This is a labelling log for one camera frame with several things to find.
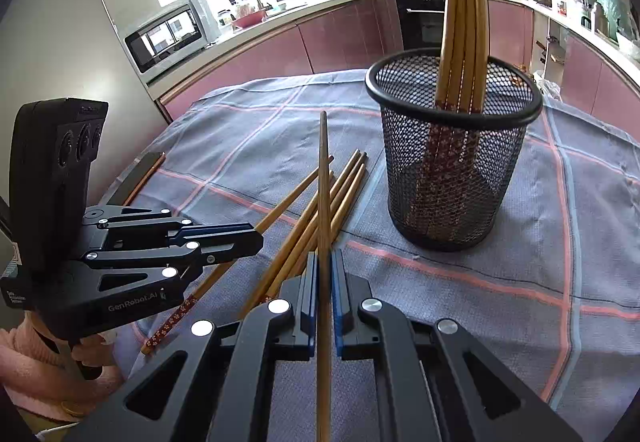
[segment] bowl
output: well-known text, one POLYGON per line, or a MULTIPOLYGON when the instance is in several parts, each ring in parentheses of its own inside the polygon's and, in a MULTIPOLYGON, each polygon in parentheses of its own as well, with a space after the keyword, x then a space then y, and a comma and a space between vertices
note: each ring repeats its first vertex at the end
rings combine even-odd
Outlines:
POLYGON ((236 19, 232 22, 232 25, 235 28, 248 28, 258 23, 262 23, 262 18, 264 17, 264 8, 262 10, 258 10, 253 14, 249 14, 247 16, 236 19))
POLYGON ((623 56, 640 62, 640 41, 631 41, 624 37, 620 32, 617 32, 616 35, 618 37, 620 52, 623 56))

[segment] red bowl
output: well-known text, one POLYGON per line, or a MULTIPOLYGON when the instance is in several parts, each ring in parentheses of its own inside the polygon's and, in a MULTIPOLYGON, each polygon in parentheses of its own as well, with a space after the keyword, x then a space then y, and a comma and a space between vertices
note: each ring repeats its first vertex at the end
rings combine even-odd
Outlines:
POLYGON ((253 14, 249 14, 247 16, 236 19, 232 22, 232 25, 236 28, 248 28, 257 25, 258 23, 262 23, 264 12, 265 9, 263 8, 262 10, 258 10, 253 14))

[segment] cabinet handle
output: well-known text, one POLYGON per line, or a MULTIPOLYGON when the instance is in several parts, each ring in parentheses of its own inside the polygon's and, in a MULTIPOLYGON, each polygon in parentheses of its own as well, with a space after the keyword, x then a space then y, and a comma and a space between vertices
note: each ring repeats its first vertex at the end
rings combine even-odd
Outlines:
POLYGON ((444 10, 413 10, 411 8, 408 8, 406 12, 408 14, 444 14, 444 10))

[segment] bottle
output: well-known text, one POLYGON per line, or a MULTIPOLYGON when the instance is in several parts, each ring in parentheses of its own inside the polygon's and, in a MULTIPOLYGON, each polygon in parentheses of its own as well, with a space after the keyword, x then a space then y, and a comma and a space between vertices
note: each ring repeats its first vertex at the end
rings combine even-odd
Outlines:
POLYGON ((604 8, 597 1, 593 4, 591 9, 591 31, 596 33, 596 30, 601 31, 604 35, 609 36, 609 21, 604 13, 604 8))

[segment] basket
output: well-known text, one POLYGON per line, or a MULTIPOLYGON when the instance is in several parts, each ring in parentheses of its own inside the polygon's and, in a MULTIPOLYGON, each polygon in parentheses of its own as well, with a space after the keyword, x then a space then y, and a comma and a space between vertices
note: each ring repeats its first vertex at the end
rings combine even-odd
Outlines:
POLYGON ((529 77, 490 57, 482 113, 436 109, 439 55, 420 48, 385 57, 366 85, 382 110, 394 225, 416 245, 453 251, 491 231, 542 96, 529 77))

